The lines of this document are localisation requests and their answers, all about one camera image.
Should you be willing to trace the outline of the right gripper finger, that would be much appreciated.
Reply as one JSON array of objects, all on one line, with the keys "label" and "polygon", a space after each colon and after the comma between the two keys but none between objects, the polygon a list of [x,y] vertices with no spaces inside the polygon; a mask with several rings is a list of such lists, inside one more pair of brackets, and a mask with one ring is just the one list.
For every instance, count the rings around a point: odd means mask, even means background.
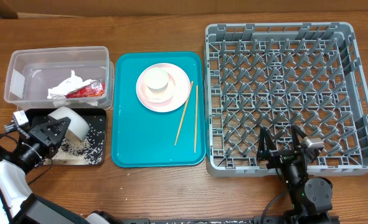
[{"label": "right gripper finger", "polygon": [[296,152],[303,152],[305,143],[303,142],[307,135],[295,124],[291,125],[291,137],[293,150]]},{"label": "right gripper finger", "polygon": [[271,152],[275,150],[276,150],[275,143],[272,141],[272,138],[270,137],[266,127],[261,127],[257,155],[269,156]]}]

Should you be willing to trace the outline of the grey bowl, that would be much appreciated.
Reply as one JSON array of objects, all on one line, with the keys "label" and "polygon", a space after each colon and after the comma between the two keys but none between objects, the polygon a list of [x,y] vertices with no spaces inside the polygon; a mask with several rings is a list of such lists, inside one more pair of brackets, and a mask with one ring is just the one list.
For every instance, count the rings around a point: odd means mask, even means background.
[{"label": "grey bowl", "polygon": [[60,107],[49,114],[49,117],[58,120],[69,118],[70,124],[65,134],[65,138],[72,142],[82,142],[85,140],[87,133],[90,130],[88,123],[74,110],[68,107]]}]

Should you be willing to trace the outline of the white napkin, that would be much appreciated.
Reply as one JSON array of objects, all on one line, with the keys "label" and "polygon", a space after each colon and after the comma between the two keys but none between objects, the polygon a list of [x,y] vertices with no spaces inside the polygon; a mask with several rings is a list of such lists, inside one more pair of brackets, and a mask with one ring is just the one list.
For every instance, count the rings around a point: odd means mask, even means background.
[{"label": "white napkin", "polygon": [[83,81],[81,77],[76,76],[74,70],[71,70],[69,78],[66,78],[57,86],[48,89],[47,99],[48,100],[66,99],[65,96],[68,95],[69,93],[76,91],[80,88],[83,88],[84,86],[90,85],[94,81],[95,80],[92,79]]}]

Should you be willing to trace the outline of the red snack wrapper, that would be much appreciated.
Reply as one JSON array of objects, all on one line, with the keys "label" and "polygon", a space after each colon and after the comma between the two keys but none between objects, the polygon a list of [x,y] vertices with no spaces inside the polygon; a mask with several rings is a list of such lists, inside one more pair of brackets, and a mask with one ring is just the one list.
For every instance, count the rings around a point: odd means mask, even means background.
[{"label": "red snack wrapper", "polygon": [[91,82],[77,90],[66,94],[66,98],[86,98],[102,96],[105,93],[105,83],[100,81]]}]

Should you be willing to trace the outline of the small white cup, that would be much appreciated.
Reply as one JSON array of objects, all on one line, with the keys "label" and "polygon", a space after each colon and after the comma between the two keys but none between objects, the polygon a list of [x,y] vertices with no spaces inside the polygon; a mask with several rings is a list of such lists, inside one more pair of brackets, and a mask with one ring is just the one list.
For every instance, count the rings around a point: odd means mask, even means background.
[{"label": "small white cup", "polygon": [[169,74],[161,68],[150,68],[145,73],[144,82],[152,91],[163,91],[169,82]]}]

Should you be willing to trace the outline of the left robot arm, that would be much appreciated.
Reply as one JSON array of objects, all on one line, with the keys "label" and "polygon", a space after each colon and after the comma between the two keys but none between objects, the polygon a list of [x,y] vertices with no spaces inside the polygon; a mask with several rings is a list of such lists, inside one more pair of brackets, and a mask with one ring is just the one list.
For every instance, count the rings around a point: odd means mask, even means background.
[{"label": "left robot arm", "polygon": [[88,124],[80,116],[52,117],[49,122],[29,126],[25,116],[14,117],[5,127],[4,136],[18,132],[12,152],[0,146],[0,223],[119,223],[104,211],[83,218],[30,189],[26,175],[44,159],[57,152],[62,141],[72,135],[82,139]]}]

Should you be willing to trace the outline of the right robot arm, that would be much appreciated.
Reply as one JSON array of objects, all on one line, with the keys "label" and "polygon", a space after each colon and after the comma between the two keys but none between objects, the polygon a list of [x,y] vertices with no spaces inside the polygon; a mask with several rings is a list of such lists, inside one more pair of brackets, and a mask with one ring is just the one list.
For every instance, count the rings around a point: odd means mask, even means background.
[{"label": "right robot arm", "polygon": [[[323,140],[308,136],[297,125],[291,126],[293,148],[279,151],[265,127],[260,128],[257,160],[266,161],[267,169],[275,170],[286,190],[265,207],[260,223],[339,223],[331,217],[333,184],[325,177],[310,177],[308,164],[315,161],[324,149]],[[292,209],[282,216],[268,218],[269,208],[286,194]]]}]

